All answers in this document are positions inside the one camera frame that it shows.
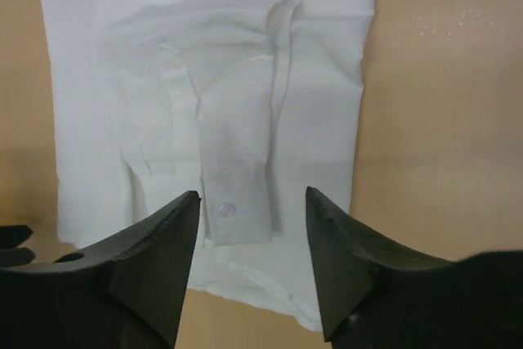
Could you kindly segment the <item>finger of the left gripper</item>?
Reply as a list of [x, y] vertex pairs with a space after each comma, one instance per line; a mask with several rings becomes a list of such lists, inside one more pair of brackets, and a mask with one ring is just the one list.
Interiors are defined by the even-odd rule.
[[11, 268], [30, 264], [36, 255], [29, 248], [9, 248], [0, 251], [0, 267]]
[[27, 225], [0, 226], [0, 249], [17, 248], [33, 233]]

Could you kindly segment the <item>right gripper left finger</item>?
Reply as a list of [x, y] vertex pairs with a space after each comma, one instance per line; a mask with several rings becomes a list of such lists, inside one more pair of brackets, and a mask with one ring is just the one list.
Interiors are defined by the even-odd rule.
[[54, 262], [1, 268], [2, 347], [174, 347], [199, 208], [188, 191]]

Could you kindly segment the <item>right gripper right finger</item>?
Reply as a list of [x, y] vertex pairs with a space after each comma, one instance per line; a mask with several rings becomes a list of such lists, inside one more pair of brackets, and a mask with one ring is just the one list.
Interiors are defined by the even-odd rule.
[[519, 348], [522, 253], [421, 253], [306, 190], [324, 340], [334, 348]]

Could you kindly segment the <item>white long sleeve shirt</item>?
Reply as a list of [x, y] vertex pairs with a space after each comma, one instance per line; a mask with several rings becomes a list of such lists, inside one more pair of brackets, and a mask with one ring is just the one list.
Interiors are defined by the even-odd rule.
[[350, 206], [374, 0], [41, 4], [60, 241], [196, 190], [190, 288], [320, 331], [306, 188]]

